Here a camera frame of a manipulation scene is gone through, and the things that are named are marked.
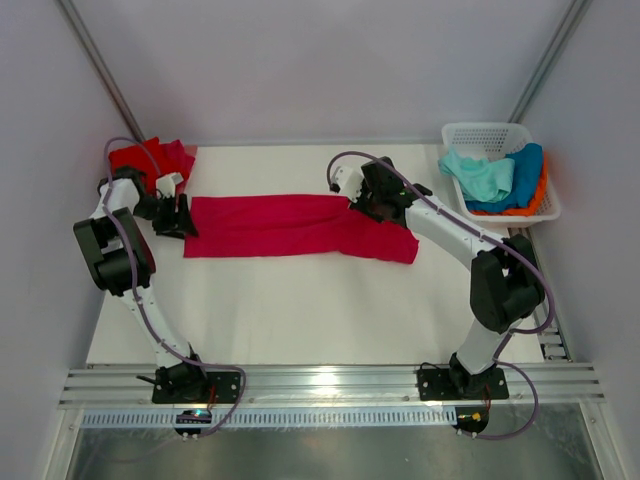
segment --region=red cloth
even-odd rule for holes
[[[281,257],[340,252],[411,264],[418,240],[399,225],[377,223],[333,195],[194,197],[199,236],[188,236],[184,256]]]
[[[143,145],[147,147],[147,150],[149,150],[149,153],[158,164],[160,176],[180,172],[184,181],[178,185],[176,190],[177,193],[181,193],[189,179],[195,158],[186,153],[180,140],[160,145],[160,140],[158,137],[155,137],[147,140]],[[114,173],[116,169],[125,166],[133,167],[144,172],[146,174],[145,190],[147,193],[155,195],[158,174],[151,160],[140,147],[133,145],[131,147],[114,150],[109,154],[109,160],[111,162],[111,170]]]

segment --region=white table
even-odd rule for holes
[[[200,148],[190,196],[328,194],[325,168],[344,150],[388,155],[413,182],[455,207],[434,145]],[[357,165],[361,159],[345,159]],[[203,361],[232,364],[418,364],[448,362],[473,315],[469,272],[427,239],[413,265],[338,253],[283,258],[184,259],[183,242],[141,230],[151,247],[156,293]],[[532,327],[527,319],[523,327]],[[516,336],[502,358],[543,361],[535,335]],[[140,327],[107,295],[90,364],[154,363]]]

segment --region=white laundry basket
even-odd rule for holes
[[[517,123],[449,123],[442,128],[442,139],[447,148],[454,147],[462,157],[476,160],[488,158],[492,161],[504,158],[507,153],[517,152],[527,143],[533,142],[529,131]],[[535,215],[529,217],[474,215],[464,203],[458,179],[452,178],[460,213],[483,227],[525,228],[560,216],[560,204],[550,178],[547,178],[542,203]]]

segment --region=turquoise cloth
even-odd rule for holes
[[[508,153],[508,158],[516,162],[513,173],[513,189],[499,202],[467,201],[469,211],[502,213],[510,208],[526,208],[536,193],[544,164],[544,151],[537,143],[527,143],[522,150]]]
[[[454,175],[458,179],[465,200],[499,202],[511,193],[515,167],[511,158],[495,162],[490,162],[487,158],[474,160],[461,157],[450,147],[449,153],[438,161],[438,166],[442,173]]]

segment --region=wall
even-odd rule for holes
[[[570,2],[75,3],[146,135],[247,145],[506,119]]]
[[[525,119],[563,213],[533,231],[578,360],[595,363],[630,456],[640,446],[640,3],[593,2]]]
[[[72,225],[95,205],[102,144],[126,133],[52,0],[0,15],[0,476],[32,478],[100,292]]]

